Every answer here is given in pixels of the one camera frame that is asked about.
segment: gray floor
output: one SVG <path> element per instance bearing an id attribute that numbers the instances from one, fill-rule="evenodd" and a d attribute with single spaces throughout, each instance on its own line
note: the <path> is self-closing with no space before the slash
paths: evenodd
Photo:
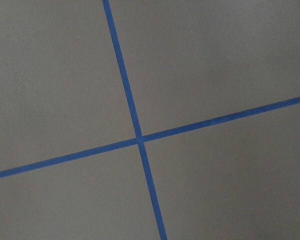
<path id="1" fill-rule="evenodd" d="M 110 0 L 144 135 L 300 96 L 300 1 Z M 0 0 L 0 171 L 135 137 L 102 1 Z M 169 240 L 300 240 L 300 104 L 145 144 Z M 136 146 L 0 178 L 0 240 L 160 239 Z"/>

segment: blue tape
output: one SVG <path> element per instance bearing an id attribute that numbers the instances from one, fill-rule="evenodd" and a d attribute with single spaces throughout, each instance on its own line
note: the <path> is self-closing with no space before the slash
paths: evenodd
<path id="1" fill-rule="evenodd" d="M 137 144 L 139 147 L 139 152 L 140 152 L 140 157 L 141 157 L 141 161 L 142 161 L 142 165 L 143 165 L 144 175 L 145 175 L 146 183 L 148 186 L 148 190 L 149 190 L 149 194 L 150 194 L 150 198 L 151 198 L 151 202 L 152 202 L 152 208 L 154 211 L 154 216 L 155 216 L 156 224 L 158 227 L 160 239 L 167 240 L 167 234 L 166 234 L 166 230 L 165 230 L 165 226 L 164 226 L 164 221 L 163 221 L 160 206 L 159 206 L 159 201 L 158 201 L 158 197 L 157 197 L 157 193 L 156 193 L 154 180 L 153 180 L 153 177 L 151 174 L 151 169 L 150 169 L 150 165 L 149 165 L 149 161 L 148 161 L 145 143 L 143 141 L 143 135 L 141 132 L 140 122 L 139 122 L 138 115 L 137 115 L 136 105 L 135 105 L 134 98 L 132 95 L 132 90 L 130 87 L 124 58 L 122 56 L 122 52 L 121 52 L 121 48 L 120 48 L 120 44 L 119 44 L 119 40 L 118 40 L 115 22 L 114 22 L 114 19 L 112 16 L 109 1 L 102 0 L 102 2 L 103 2 L 106 20 L 107 20 L 107 23 L 109 26 L 109 31 L 110 31 L 110 35 L 111 35 L 111 39 L 112 39 L 112 43 L 113 43 L 116 60 L 117 60 L 119 70 L 120 70 L 120 75 L 122 78 L 122 83 L 123 83 L 123 87 L 124 87 L 126 100 L 128 102 L 128 106 L 129 106 L 132 124 L 133 124 L 133 128 L 134 128 Z"/>
<path id="2" fill-rule="evenodd" d="M 169 137 L 172 135 L 185 133 L 185 132 L 189 132 L 189 131 L 200 129 L 200 128 L 205 128 L 205 127 L 212 126 L 212 125 L 222 124 L 222 123 L 229 122 L 232 120 L 249 117 L 249 116 L 256 115 L 256 114 L 261 114 L 264 112 L 268 112 L 268 111 L 272 111 L 272 110 L 276 110 L 276 109 L 280 109 L 280 108 L 285 108 L 285 107 L 296 105 L 296 104 L 300 104 L 300 97 L 296 97 L 296 98 L 292 98 L 289 100 L 280 101 L 280 102 L 272 103 L 269 105 L 264 105 L 264 106 L 232 113 L 229 115 L 212 118 L 212 119 L 205 120 L 205 121 L 199 121 L 199 122 L 192 123 L 189 125 L 184 125 L 184 126 L 152 133 L 152 134 L 143 136 L 143 141 L 149 142 L 152 140 L 161 139 L 161 138 Z M 136 138 L 133 138 L 133 139 L 128 139 L 128 140 L 124 140 L 124 141 L 120 141 L 120 142 L 116 142 L 116 143 L 112 143 L 112 144 L 108 144 L 108 145 L 104 145 L 104 146 L 99 146 L 96 148 L 92 148 L 92 149 L 88 149 L 88 150 L 84 150 L 84 151 L 80 151 L 80 152 L 75 152 L 75 153 L 65 155 L 65 156 L 59 156 L 56 158 L 39 161 L 39 162 L 35 162 L 32 164 L 11 168 L 8 170 L 3 170 L 3 171 L 0 171 L 0 178 L 8 177 L 11 175 L 20 174 L 20 173 L 24 173 L 24 172 L 48 167 L 51 165 L 56 165 L 56 164 L 76 160 L 76 159 L 81 159 L 81 158 L 96 155 L 96 154 L 101 154 L 101 153 L 112 151 L 115 149 L 125 148 L 128 146 L 136 145 L 138 143 L 139 143 L 139 141 Z M 150 167 L 147 167 L 147 165 L 149 165 L 149 163 L 147 163 L 148 157 L 146 154 L 146 150 L 145 149 L 143 150 L 142 146 L 139 147 L 139 150 L 140 150 L 140 154 L 143 155 L 143 159 L 147 158 L 147 160 L 142 163 L 145 165 L 146 169 L 148 169 L 148 168 L 150 169 Z"/>
<path id="3" fill-rule="evenodd" d="M 244 110 L 244 111 L 239 111 L 239 112 L 232 113 L 229 115 L 219 116 L 219 117 L 212 118 L 209 120 L 199 121 L 199 122 L 192 123 L 189 125 L 179 126 L 179 127 L 172 128 L 169 130 L 164 130 L 164 131 L 152 133 L 149 135 L 145 135 L 145 136 L 143 136 L 143 141 L 149 142 L 152 140 L 161 139 L 161 138 L 165 138 L 168 136 L 181 134 L 181 133 L 205 128 L 205 127 L 212 126 L 212 125 L 222 124 L 222 123 L 229 122 L 232 120 L 241 119 L 241 118 L 245 118 L 245 117 L 256 115 L 256 114 L 261 114 L 261 113 L 269 112 L 269 111 L 276 110 L 276 109 L 281 109 L 281 108 L 288 107 L 288 106 L 295 105 L 295 104 L 300 104 L 300 96 L 289 99 L 289 100 L 279 101 L 276 103 L 272 103 L 272 104 Z"/>
<path id="4" fill-rule="evenodd" d="M 0 178 L 4 178 L 4 177 L 11 176 L 11 175 L 16 175 L 16 174 L 36 170 L 36 169 L 41 169 L 41 168 L 45 168 L 48 166 L 61 164 L 64 162 L 69 162 L 72 160 L 81 159 L 84 157 L 101 154 L 104 152 L 112 151 L 115 149 L 121 149 L 121 148 L 125 148 L 128 146 L 136 145 L 136 144 L 137 144 L 137 139 L 133 138 L 133 139 L 120 141 L 120 142 L 116 142 L 116 143 L 112 143 L 112 144 L 108 144 L 108 145 L 104 145 L 104 146 L 99 146 L 96 148 L 75 152 L 75 153 L 72 153 L 69 155 L 59 156 L 59 157 L 55 157 L 52 159 L 39 161 L 39 162 L 31 163 L 28 165 L 19 166 L 19 167 L 11 168 L 8 170 L 0 171 Z"/>

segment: tape strip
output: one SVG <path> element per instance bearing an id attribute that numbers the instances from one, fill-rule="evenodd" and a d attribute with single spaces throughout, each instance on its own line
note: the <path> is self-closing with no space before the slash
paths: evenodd
<path id="1" fill-rule="evenodd" d="M 41 168 L 45 168 L 48 166 L 61 164 L 61 163 L 69 162 L 72 160 L 81 159 L 84 157 L 101 154 L 104 152 L 112 151 L 115 149 L 121 149 L 121 148 L 125 148 L 128 146 L 136 145 L 136 144 L 137 144 L 137 139 L 133 138 L 133 139 L 120 141 L 120 142 L 116 142 L 116 143 L 112 143 L 112 144 L 108 144 L 108 145 L 104 145 L 104 146 L 99 146 L 96 148 L 75 152 L 75 153 L 72 153 L 69 155 L 59 156 L 59 157 L 55 157 L 52 159 L 39 161 L 39 162 L 31 163 L 28 165 L 11 168 L 8 170 L 3 170 L 3 171 L 0 171 L 0 178 L 4 178 L 4 177 L 11 176 L 11 175 L 16 175 L 16 174 L 21 174 L 21 173 L 36 170 L 36 169 L 41 169 Z"/>
<path id="2" fill-rule="evenodd" d="M 272 103 L 272 104 L 244 110 L 244 111 L 239 111 L 236 113 L 219 116 L 219 117 L 212 118 L 209 120 L 199 121 L 199 122 L 192 123 L 189 125 L 179 126 L 179 127 L 172 128 L 169 130 L 159 131 L 156 133 L 145 135 L 145 136 L 143 136 L 143 141 L 149 142 L 152 140 L 161 139 L 161 138 L 165 138 L 165 137 L 172 136 L 172 135 L 189 132 L 189 131 L 192 131 L 195 129 L 201 129 L 201 128 L 205 128 L 208 126 L 229 122 L 232 120 L 241 119 L 241 118 L 245 118 L 245 117 L 256 115 L 256 114 L 261 114 L 261 113 L 269 112 L 272 110 L 285 108 L 285 107 L 292 106 L 295 104 L 300 104 L 300 96 L 289 99 L 289 100 L 279 101 L 276 103 Z"/>
<path id="3" fill-rule="evenodd" d="M 136 140 L 138 143 L 138 147 L 139 147 L 139 152 L 140 152 L 141 161 L 142 161 L 142 165 L 143 165 L 144 175 L 145 175 L 146 183 L 148 186 L 148 190 L 149 190 L 149 194 L 150 194 L 150 198 L 151 198 L 151 202 L 152 202 L 152 208 L 154 211 L 154 216 L 155 216 L 156 224 L 158 227 L 160 239 L 167 240 L 167 234 L 166 234 L 166 230 L 165 230 L 165 226 L 164 226 L 164 221 L 163 221 L 160 206 L 159 206 L 159 201 L 158 201 L 158 197 L 157 197 L 157 193 L 156 193 L 154 180 L 153 180 L 153 177 L 151 174 L 147 151 L 146 151 L 145 143 L 143 141 L 143 136 L 142 136 L 142 132 L 141 132 L 141 128 L 140 128 L 140 122 L 138 119 L 137 110 L 136 110 L 134 98 L 132 95 L 132 90 L 130 87 L 130 83 L 129 83 L 129 79 L 128 79 L 128 75 L 127 75 L 127 71 L 126 71 L 126 66 L 124 63 L 124 58 L 122 56 L 122 52 L 121 52 L 121 48 L 120 48 L 118 35 L 117 35 L 114 19 L 112 16 L 110 4 L 109 4 L 108 0 L 102 0 L 102 2 L 103 2 L 106 20 L 107 20 L 107 23 L 109 26 L 109 31 L 110 31 L 110 35 L 111 35 L 111 39 L 112 39 L 112 43 L 113 43 L 116 60 L 117 60 L 119 70 L 120 70 L 120 75 L 122 78 L 122 83 L 123 83 L 123 87 L 124 87 L 126 100 L 128 102 L 128 106 L 129 106 L 129 110 L 130 110 L 132 124 L 133 124 L 133 128 L 134 128 Z"/>

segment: gray surface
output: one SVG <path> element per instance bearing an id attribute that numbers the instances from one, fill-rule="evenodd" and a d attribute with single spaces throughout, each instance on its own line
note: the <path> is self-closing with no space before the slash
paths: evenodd
<path id="1" fill-rule="evenodd" d="M 0 240 L 158 240 L 135 146 L 0 179 Z"/>
<path id="2" fill-rule="evenodd" d="M 144 134 L 300 96 L 300 0 L 110 3 Z"/>
<path id="3" fill-rule="evenodd" d="M 300 105 L 146 143 L 170 240 L 300 240 Z"/>
<path id="4" fill-rule="evenodd" d="M 0 170 L 134 136 L 102 2 L 0 0 Z"/>
<path id="5" fill-rule="evenodd" d="M 300 1 L 110 4 L 143 134 L 300 96 Z M 102 1 L 0 0 L 0 170 L 134 136 Z M 300 105 L 146 148 L 169 240 L 300 240 Z M 159 239 L 137 147 L 1 178 L 11 239 Z"/>

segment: blue painter's tape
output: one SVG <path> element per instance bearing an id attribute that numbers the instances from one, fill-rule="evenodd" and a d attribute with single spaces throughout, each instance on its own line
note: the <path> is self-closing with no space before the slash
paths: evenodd
<path id="1" fill-rule="evenodd" d="M 104 146 L 99 146 L 96 148 L 75 152 L 75 153 L 72 153 L 69 155 L 59 156 L 59 157 L 55 157 L 52 159 L 39 161 L 39 162 L 31 163 L 28 165 L 19 166 L 19 167 L 11 168 L 8 170 L 0 171 L 0 178 L 4 178 L 4 177 L 11 176 L 11 175 L 16 175 L 16 174 L 36 170 L 36 169 L 41 169 L 41 168 L 45 168 L 45 167 L 48 167 L 51 165 L 61 164 L 64 162 L 69 162 L 72 160 L 81 159 L 84 157 L 101 154 L 104 152 L 112 151 L 115 149 L 121 149 L 121 148 L 125 148 L 128 146 L 136 145 L 136 144 L 137 144 L 137 139 L 133 138 L 133 139 L 120 141 L 120 142 L 116 142 L 116 143 L 112 143 L 112 144 L 108 144 L 108 145 L 104 145 Z"/>
<path id="2" fill-rule="evenodd" d="M 152 177 L 152 173 L 151 173 L 151 169 L 150 169 L 150 165 L 149 165 L 149 161 L 148 161 L 145 143 L 143 141 L 140 122 L 139 122 L 137 110 L 136 110 L 136 105 L 135 105 L 132 90 L 130 87 L 128 74 L 127 74 L 124 58 L 123 58 L 123 55 L 121 52 L 120 43 L 118 40 L 118 35 L 117 35 L 114 19 L 112 16 L 110 4 L 109 4 L 108 0 L 102 0 L 102 2 L 103 2 L 106 20 L 107 20 L 107 23 L 109 26 L 109 31 L 110 31 L 110 35 L 111 35 L 111 39 L 112 39 L 112 43 L 113 43 L 116 60 L 117 60 L 119 70 L 120 70 L 120 75 L 122 78 L 122 83 L 123 83 L 126 100 L 128 102 L 128 106 L 129 106 L 129 110 L 130 110 L 132 124 L 133 124 L 133 128 L 134 128 L 137 144 L 139 147 L 139 152 L 140 152 L 140 157 L 141 157 L 141 161 L 142 161 L 142 165 L 143 165 L 145 179 L 146 179 L 146 183 L 147 183 L 150 198 L 151 198 L 152 208 L 154 211 L 154 216 L 155 216 L 156 224 L 158 227 L 160 239 L 167 240 L 167 234 L 166 234 L 164 221 L 163 221 L 160 206 L 159 206 L 159 201 L 158 201 L 158 197 L 157 197 L 157 193 L 156 193 L 154 180 Z"/>
<path id="3" fill-rule="evenodd" d="M 149 135 L 145 135 L 145 136 L 143 136 L 143 141 L 149 142 L 152 140 L 161 139 L 161 138 L 165 138 L 165 137 L 172 136 L 172 135 L 189 132 L 189 131 L 192 131 L 195 129 L 201 129 L 201 128 L 205 128 L 205 127 L 217 125 L 217 124 L 222 124 L 222 123 L 229 122 L 229 121 L 236 120 L 236 119 L 245 118 L 248 116 L 269 112 L 272 110 L 288 107 L 288 106 L 295 105 L 295 104 L 300 104 L 300 96 L 289 99 L 289 100 L 280 101 L 280 102 L 272 103 L 269 105 L 264 105 L 264 106 L 252 108 L 249 110 L 244 110 L 244 111 L 232 113 L 229 115 L 224 115 L 224 116 L 212 118 L 209 120 L 199 121 L 199 122 L 192 123 L 189 125 L 179 126 L 179 127 L 172 128 L 169 130 L 164 130 L 164 131 L 152 133 Z"/>

